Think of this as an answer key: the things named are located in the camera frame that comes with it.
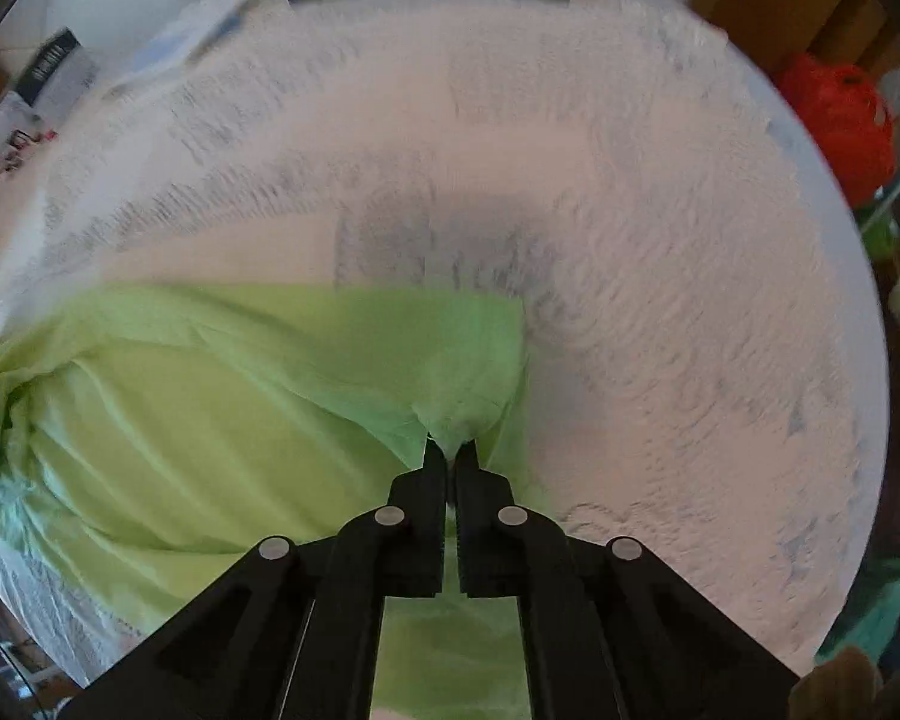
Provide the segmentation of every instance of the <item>red fabric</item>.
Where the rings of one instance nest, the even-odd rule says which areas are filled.
[[[893,176],[896,159],[890,111],[866,73],[854,65],[828,67],[803,53],[773,82],[817,142],[850,206],[871,202]]]

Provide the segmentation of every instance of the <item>teal object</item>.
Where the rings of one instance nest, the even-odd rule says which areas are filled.
[[[847,603],[817,651],[823,664],[844,647],[856,645],[877,664],[900,620],[900,559],[867,557],[853,582]]]
[[[0,340],[0,539],[151,632],[250,546],[386,502],[428,434],[542,508],[519,300],[316,286],[122,286]],[[449,578],[455,572],[448,556]],[[374,702],[526,717],[515,605],[386,603]]]

